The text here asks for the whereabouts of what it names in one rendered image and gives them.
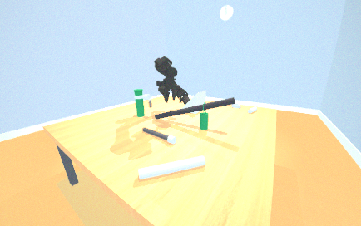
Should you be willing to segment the white cylindrical tube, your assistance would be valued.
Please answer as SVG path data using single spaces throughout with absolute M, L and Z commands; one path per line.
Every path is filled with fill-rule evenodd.
M 152 178 L 163 174 L 169 174 L 176 171 L 187 170 L 205 165 L 205 157 L 196 157 L 188 160 L 173 161 L 160 165 L 153 165 L 139 170 L 139 179 Z

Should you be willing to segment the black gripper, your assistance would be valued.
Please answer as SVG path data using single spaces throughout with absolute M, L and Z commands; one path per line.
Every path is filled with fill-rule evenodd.
M 170 91 L 172 92 L 172 99 L 174 100 L 176 98 L 176 95 L 178 93 L 181 86 L 180 85 L 175 85 L 175 78 L 174 77 L 169 77 L 169 76 L 165 76 L 164 80 L 166 80 L 166 84 L 165 86 L 160 86 L 158 88 L 158 91 L 164 96 L 165 102 L 168 102 L 169 99 L 169 95 L 170 95 Z

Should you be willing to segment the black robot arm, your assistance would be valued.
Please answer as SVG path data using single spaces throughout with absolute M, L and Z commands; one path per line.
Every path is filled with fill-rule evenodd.
M 153 62 L 155 63 L 154 68 L 164 76 L 175 77 L 178 73 L 177 69 L 171 66 L 173 65 L 172 61 L 167 57 L 164 56 L 162 58 L 158 57 Z M 165 86 L 165 84 L 166 84 L 166 80 L 164 80 L 164 78 L 163 81 L 160 80 L 156 81 L 156 85 L 158 87 Z M 189 94 L 183 88 L 177 90 L 179 91 L 176 96 L 180 101 L 186 104 L 190 100 L 190 98 L 188 97 Z

